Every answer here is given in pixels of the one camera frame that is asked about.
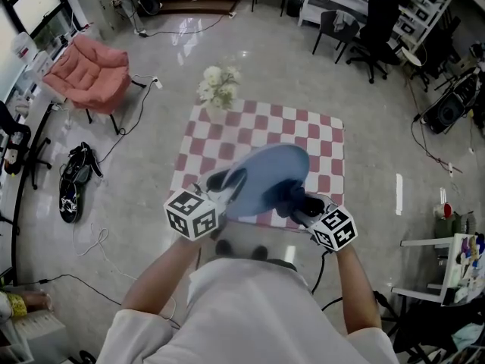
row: tiled floor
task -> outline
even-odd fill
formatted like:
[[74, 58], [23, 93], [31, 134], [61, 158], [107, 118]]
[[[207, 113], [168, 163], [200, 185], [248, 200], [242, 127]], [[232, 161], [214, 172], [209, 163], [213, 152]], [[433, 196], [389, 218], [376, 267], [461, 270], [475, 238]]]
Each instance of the tiled floor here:
[[[389, 295], [394, 284], [413, 287], [429, 279], [430, 270], [419, 265], [420, 253], [400, 249], [399, 241], [432, 237], [432, 208], [440, 201], [441, 187], [458, 212], [475, 211], [483, 230], [484, 176], [478, 165], [485, 163], [485, 149], [473, 126], [476, 155], [468, 151], [468, 119], [460, 120], [448, 135], [433, 136], [424, 130], [429, 150], [463, 171], [451, 179], [411, 137], [411, 121], [417, 110], [399, 68], [393, 68], [387, 81], [377, 77], [370, 85], [364, 65], [347, 66], [344, 60], [338, 65], [333, 63], [336, 52], [332, 39], [322, 39], [316, 54], [311, 54], [315, 28], [297, 27], [296, 19], [279, 17], [277, 8], [264, 5], [258, 5], [253, 14], [246, 4], [237, 11], [232, 20], [225, 17], [210, 30], [185, 36], [178, 32], [199, 30], [218, 17], [152, 18], [146, 20], [149, 33], [176, 33], [140, 39], [126, 29], [112, 44], [128, 50], [133, 74], [156, 75], [164, 89], [154, 88], [149, 93], [139, 126], [102, 163], [105, 176], [89, 182], [83, 217], [74, 228], [65, 224], [58, 213], [58, 169], [67, 161], [69, 149], [81, 141], [102, 158], [116, 136], [109, 119], [101, 116], [89, 125], [81, 111], [73, 112], [70, 122], [67, 112], [52, 115], [45, 131], [53, 144], [45, 157], [55, 167], [49, 172], [41, 169], [39, 190], [33, 192], [27, 187], [24, 194], [22, 237], [17, 242], [20, 281], [69, 273], [113, 299], [123, 299], [132, 280], [117, 273], [99, 248], [76, 256], [72, 238], [81, 253], [97, 239], [102, 228], [109, 229], [104, 242], [108, 258], [133, 276], [167, 249], [174, 235], [167, 229], [162, 204], [197, 84], [203, 70], [218, 63], [240, 68], [240, 98], [316, 111], [343, 121], [346, 208], [354, 215], [359, 231], [355, 248], [375, 290]], [[430, 100], [417, 82], [413, 85], [422, 110]], [[125, 128], [138, 118], [144, 94], [140, 88], [130, 87], [124, 106], [115, 115]], [[415, 131], [421, 140], [418, 126]], [[403, 177], [402, 215], [396, 215], [396, 174]], [[230, 224], [224, 236], [242, 255], [250, 254], [262, 243], [268, 246], [270, 257], [284, 258], [288, 246], [294, 246], [294, 263], [307, 282], [314, 284], [322, 249], [304, 234]], [[204, 249], [202, 262], [212, 253], [212, 248]], [[427, 265], [434, 262], [432, 253], [421, 258]], [[117, 306], [70, 278], [42, 288], [52, 294], [55, 312], [68, 326], [76, 347], [98, 354]], [[183, 319], [185, 289], [183, 284], [175, 295], [178, 321]], [[335, 258], [328, 256], [315, 299], [324, 305], [339, 296]], [[338, 330], [344, 331], [340, 306], [326, 313]]]

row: pink and white checkered mat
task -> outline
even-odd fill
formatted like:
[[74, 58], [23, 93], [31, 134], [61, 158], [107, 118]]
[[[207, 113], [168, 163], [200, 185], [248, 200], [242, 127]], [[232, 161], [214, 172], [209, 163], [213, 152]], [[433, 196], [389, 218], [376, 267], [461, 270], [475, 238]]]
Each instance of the pink and white checkered mat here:
[[[343, 124], [337, 118], [264, 102], [236, 100], [225, 121], [211, 123], [206, 109], [195, 105], [180, 147], [171, 194], [197, 182], [201, 174], [232, 165], [252, 149], [269, 143], [295, 143], [310, 155], [305, 190], [343, 203]], [[298, 229], [275, 211], [238, 221]]]

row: white box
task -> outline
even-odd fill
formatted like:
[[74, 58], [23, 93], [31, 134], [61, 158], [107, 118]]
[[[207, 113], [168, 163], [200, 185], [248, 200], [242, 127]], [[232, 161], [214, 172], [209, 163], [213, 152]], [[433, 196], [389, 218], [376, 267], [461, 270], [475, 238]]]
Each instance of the white box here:
[[334, 251], [342, 249], [357, 237], [354, 218], [343, 206], [323, 216], [308, 231], [318, 244]]
[[179, 189], [164, 204], [170, 226], [191, 241], [219, 226], [217, 205], [185, 189]]

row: white cable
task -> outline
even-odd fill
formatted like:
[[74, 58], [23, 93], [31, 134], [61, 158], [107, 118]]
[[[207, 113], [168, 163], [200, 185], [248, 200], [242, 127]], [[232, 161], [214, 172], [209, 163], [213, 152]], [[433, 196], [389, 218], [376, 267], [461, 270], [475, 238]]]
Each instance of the white cable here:
[[157, 78], [156, 76], [140, 76], [139, 74], [135, 74], [134, 77], [141, 77], [141, 78]]
[[[94, 232], [92, 231], [92, 225], [93, 223], [91, 223], [91, 234], [94, 235]], [[106, 261], [110, 262], [111, 265], [116, 269], [116, 271], [118, 271], [120, 274], [128, 277], [128, 278], [131, 278], [133, 279], [134, 281], [136, 280], [136, 278], [134, 278], [133, 276], [131, 275], [128, 275], [128, 274], [125, 274], [124, 272], [121, 272], [121, 270], [106, 256], [106, 252], [105, 252], [105, 248], [103, 247], [102, 245], [102, 242], [105, 241], [106, 239], [108, 239], [108, 235], [109, 235], [109, 229], [107, 229], [106, 227], [102, 228], [100, 231], [99, 231], [99, 235], [98, 235], [98, 239], [96, 242], [94, 242], [93, 245], [91, 245], [86, 251], [84, 251], [83, 253], [77, 253], [76, 251], [76, 246], [74, 245], [74, 228], [76, 227], [76, 225], [73, 225], [73, 248], [74, 248], [74, 252], [76, 253], [77, 256], [84, 256], [86, 255], [91, 249], [93, 249], [95, 246], [100, 246], [101, 247], [101, 251], [103, 252], [103, 256], [105, 257]]]
[[[94, 232], [92, 230], [92, 226], [93, 226], [94, 223], [91, 223], [91, 234], [94, 236]], [[106, 227], [102, 228], [100, 231], [99, 231], [99, 234], [98, 234], [98, 239], [96, 242], [94, 242], [94, 244], [92, 244], [91, 246], [89, 246], [86, 251], [84, 251], [83, 253], [77, 253], [76, 251], [76, 245], [74, 244], [74, 228], [76, 227], [76, 224], [73, 225], [73, 238], [72, 238], [72, 241], [73, 241], [73, 249], [74, 249], [74, 253], [76, 253], [77, 256], [84, 256], [86, 255], [91, 249], [93, 249], [95, 246], [100, 246], [101, 247], [101, 251], [103, 252], [103, 256], [104, 258], [111, 263], [111, 265], [116, 269], [117, 272], [119, 272], [120, 274], [130, 278], [130, 279], [133, 279], [134, 281], [137, 279], [137, 278], [134, 278], [133, 276], [131, 275], [128, 275], [128, 274], [125, 274], [123, 273], [107, 256], [106, 256], [106, 252], [105, 252], [105, 248], [103, 247], [102, 245], [102, 242], [105, 241], [106, 239], [108, 239], [108, 235], [109, 235], [109, 229], [107, 229]], [[170, 316], [170, 318], [165, 318], [164, 316], [162, 316], [164, 319], [167, 319], [168, 321], [170, 321], [171, 319], [173, 319], [174, 315], [175, 315], [175, 310], [177, 310], [177, 301], [175, 300], [175, 298], [173, 298], [172, 296], [170, 297], [171, 300], [174, 301], [174, 310], [172, 311], [172, 314]]]

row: black speaker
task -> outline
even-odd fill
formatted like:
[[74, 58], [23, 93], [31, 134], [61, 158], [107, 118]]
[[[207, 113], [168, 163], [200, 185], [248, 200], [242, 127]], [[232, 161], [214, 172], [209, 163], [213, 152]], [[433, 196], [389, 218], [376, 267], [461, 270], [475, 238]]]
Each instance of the black speaker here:
[[426, 112], [424, 120], [434, 133], [442, 133], [463, 115], [465, 107], [456, 94], [450, 93]]

